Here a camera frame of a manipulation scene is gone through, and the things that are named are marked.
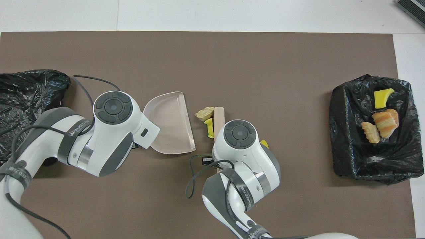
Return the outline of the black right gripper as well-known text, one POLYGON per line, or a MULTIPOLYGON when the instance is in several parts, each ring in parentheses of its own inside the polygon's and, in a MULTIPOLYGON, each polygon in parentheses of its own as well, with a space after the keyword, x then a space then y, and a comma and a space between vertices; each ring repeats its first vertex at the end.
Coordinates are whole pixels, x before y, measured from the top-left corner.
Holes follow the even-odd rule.
POLYGON ((199 162, 200 164, 199 169, 204 169, 204 168, 214 168, 216 170, 219 169, 218 165, 208 166, 209 164, 215 162, 212 153, 198 154, 196 157, 196 162, 199 162))

